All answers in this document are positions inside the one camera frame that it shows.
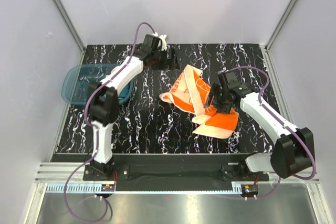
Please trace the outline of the orange and cream Doraemon towel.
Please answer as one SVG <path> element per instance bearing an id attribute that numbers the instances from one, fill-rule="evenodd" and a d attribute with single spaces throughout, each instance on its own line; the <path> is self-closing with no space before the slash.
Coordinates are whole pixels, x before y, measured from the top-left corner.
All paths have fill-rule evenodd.
<path id="1" fill-rule="evenodd" d="M 159 97 L 163 102 L 194 115 L 192 122 L 198 125 L 194 134 L 227 139 L 236 130 L 238 113 L 234 109 L 228 114 L 219 113 L 213 105 L 204 107 L 211 86 L 201 78 L 201 74 L 202 70 L 186 65 L 169 92 Z"/>

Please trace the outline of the teal and cream Doraemon towel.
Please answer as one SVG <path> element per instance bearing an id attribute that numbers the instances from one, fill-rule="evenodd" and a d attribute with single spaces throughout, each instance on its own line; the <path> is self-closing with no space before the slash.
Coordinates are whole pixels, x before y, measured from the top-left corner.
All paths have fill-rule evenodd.
<path id="1" fill-rule="evenodd" d="M 119 105 L 123 105 L 125 104 L 132 93 L 132 89 L 133 89 L 133 81 L 130 81 L 120 92 L 120 94 L 118 94 L 118 103 Z"/>

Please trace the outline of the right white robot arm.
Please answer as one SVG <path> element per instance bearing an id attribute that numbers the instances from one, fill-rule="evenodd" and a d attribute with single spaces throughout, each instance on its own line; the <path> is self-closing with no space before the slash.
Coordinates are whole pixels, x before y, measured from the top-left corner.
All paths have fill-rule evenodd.
<path id="1" fill-rule="evenodd" d="M 307 128 L 298 128 L 263 98 L 264 90 L 257 91 L 250 84 L 243 84 L 233 70 L 218 74 L 219 83 L 211 86 L 205 106 L 214 106 L 222 115 L 228 115 L 233 105 L 253 118 L 274 143 L 270 153 L 248 155 L 238 165 L 242 175 L 258 172 L 275 173 L 280 178 L 299 178 L 299 172 L 312 168 L 316 174 L 313 133 Z"/>

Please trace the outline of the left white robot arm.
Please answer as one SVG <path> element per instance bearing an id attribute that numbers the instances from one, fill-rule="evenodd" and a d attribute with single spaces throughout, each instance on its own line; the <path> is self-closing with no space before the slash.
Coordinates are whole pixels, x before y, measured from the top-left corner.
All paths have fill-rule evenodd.
<path id="1" fill-rule="evenodd" d="M 145 35 L 143 43 L 133 49 L 124 62 L 99 82 L 89 84 L 85 107 L 87 124 L 93 129 L 93 152 L 85 162 L 103 178 L 113 175 L 111 137 L 119 114 L 118 95 L 145 68 L 152 70 L 179 69 L 175 52 L 168 52 L 167 35 Z"/>

